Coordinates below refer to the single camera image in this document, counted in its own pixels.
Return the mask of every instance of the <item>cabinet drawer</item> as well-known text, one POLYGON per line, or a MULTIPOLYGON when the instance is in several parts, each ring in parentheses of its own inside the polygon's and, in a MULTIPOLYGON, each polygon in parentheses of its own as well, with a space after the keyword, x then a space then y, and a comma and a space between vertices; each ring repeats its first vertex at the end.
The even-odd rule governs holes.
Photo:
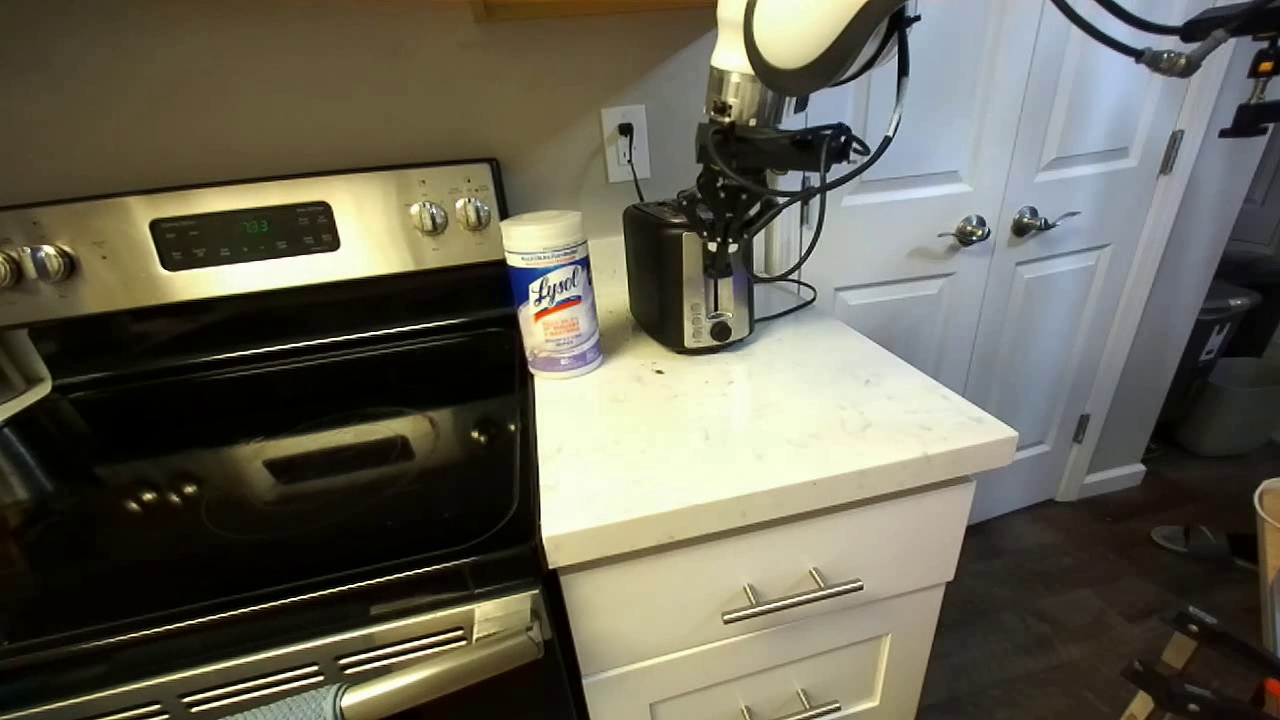
POLYGON ((955 573, 973 482, 774 525, 562 577, 582 674, 622 667, 818 614, 936 585, 955 573), (863 589, 822 600, 829 585, 863 589), (726 624, 721 614, 799 596, 795 607, 726 624))
POLYGON ((591 720, 915 717, 942 585, 585 678, 591 720))

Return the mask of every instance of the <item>white countertop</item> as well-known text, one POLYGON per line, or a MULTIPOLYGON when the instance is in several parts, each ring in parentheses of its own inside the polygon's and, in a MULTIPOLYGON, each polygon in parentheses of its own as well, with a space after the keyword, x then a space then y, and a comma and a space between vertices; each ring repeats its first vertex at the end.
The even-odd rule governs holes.
MULTIPOLYGON (((534 383, 552 568, 1012 460, 1012 429, 818 309, 716 355, 671 352, 631 319, 621 238, 590 247, 604 364, 534 383)), ((758 305, 794 297, 765 290, 758 305)))

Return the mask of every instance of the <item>white lid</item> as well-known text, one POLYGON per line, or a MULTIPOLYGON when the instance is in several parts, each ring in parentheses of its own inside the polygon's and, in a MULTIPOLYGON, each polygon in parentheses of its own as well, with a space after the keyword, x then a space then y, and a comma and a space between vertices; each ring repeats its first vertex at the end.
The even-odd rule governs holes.
POLYGON ((539 210, 507 218, 502 223, 502 246, 515 252, 552 250, 586 237, 577 210, 539 210))

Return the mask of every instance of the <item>white outlet cover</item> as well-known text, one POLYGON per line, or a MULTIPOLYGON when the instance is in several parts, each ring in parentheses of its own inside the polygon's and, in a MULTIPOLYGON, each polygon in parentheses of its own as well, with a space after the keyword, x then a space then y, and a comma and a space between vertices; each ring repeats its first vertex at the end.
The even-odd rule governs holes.
POLYGON ((636 128, 635 165, 636 177, 652 177, 649 165, 649 122, 645 119, 644 105, 620 105, 600 110, 600 132, 604 136, 604 168, 609 182, 631 182, 631 168, 622 161, 626 156, 627 138, 618 135, 620 123, 631 123, 636 128))

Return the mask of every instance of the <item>stove control panel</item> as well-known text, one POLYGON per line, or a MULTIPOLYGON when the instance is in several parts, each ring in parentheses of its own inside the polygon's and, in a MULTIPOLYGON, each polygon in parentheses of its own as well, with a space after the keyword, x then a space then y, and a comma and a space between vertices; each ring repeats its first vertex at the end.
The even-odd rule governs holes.
POLYGON ((502 260, 492 161, 0 208, 0 328, 502 260))

